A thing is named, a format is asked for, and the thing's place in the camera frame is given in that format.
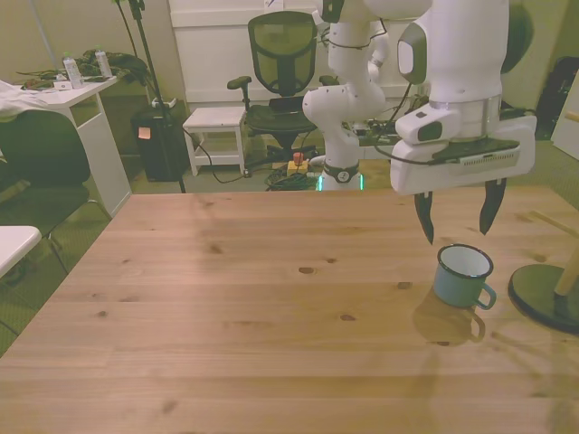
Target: wooden pole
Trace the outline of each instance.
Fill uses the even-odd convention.
[[[579,232],[575,229],[570,228],[555,219],[552,219],[548,215],[544,215],[542,212],[532,211],[530,213],[533,217],[537,217],[543,222],[549,223],[551,226],[555,226],[558,230],[568,233],[573,238],[579,241]],[[575,282],[579,279],[579,242],[577,247],[571,256],[571,259],[565,267],[563,276],[559,280],[555,288],[555,293],[558,296],[567,297],[574,288]]]

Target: white desk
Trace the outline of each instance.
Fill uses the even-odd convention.
[[[115,83],[117,79],[112,78],[102,83],[88,83],[82,89],[40,94],[51,110],[62,113],[76,126],[100,201],[111,216],[131,195],[127,174],[99,95]]]
[[[32,226],[0,226],[0,278],[33,249],[41,234]]]

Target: clutter on desk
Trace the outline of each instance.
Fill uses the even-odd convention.
[[[71,57],[69,52],[64,53],[64,59],[62,59],[62,63],[64,64],[64,69],[66,70],[66,75],[71,82],[72,88],[80,89],[84,84],[84,81],[82,80],[79,66],[76,64],[76,61]]]
[[[97,50],[94,52],[94,55],[97,58],[97,63],[99,64],[100,75],[105,79],[112,78],[113,75],[112,71],[110,70],[109,59],[107,58],[107,54],[100,48],[100,45],[97,45]]]
[[[106,52],[110,71],[113,76],[123,79],[127,84],[138,81],[141,86],[147,86],[150,82],[150,73],[147,64],[138,57],[123,52]],[[97,50],[86,51],[82,57],[74,59],[84,82],[101,82],[108,80],[103,77],[97,59]],[[20,75],[31,76],[23,85],[23,90],[51,89],[57,81],[59,74],[63,73],[66,80],[70,77],[66,71],[46,70],[32,72],[17,72]]]

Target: round black stand base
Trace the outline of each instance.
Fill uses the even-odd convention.
[[[555,293],[563,269],[529,265],[518,269],[508,282],[513,303],[537,322],[562,332],[579,334],[579,290],[568,297]]]

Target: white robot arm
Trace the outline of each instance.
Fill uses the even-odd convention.
[[[487,233],[506,178],[528,173],[535,163],[536,118],[499,120],[500,76],[510,45],[508,0],[317,0],[317,7],[324,21],[334,23],[330,67],[349,72],[347,85],[339,90],[347,100],[331,91],[315,93],[320,90],[304,100],[306,115],[327,142],[326,188],[355,188],[351,174],[357,174],[358,162],[352,148],[357,138],[337,132],[341,121],[377,116],[384,106],[382,91],[363,68],[368,24],[420,16],[398,43],[399,69],[412,84],[430,83],[431,102],[396,122],[402,141],[392,155],[392,185],[398,193],[415,194],[432,242],[432,192],[486,183],[480,230]],[[526,48],[521,47],[520,57]]]

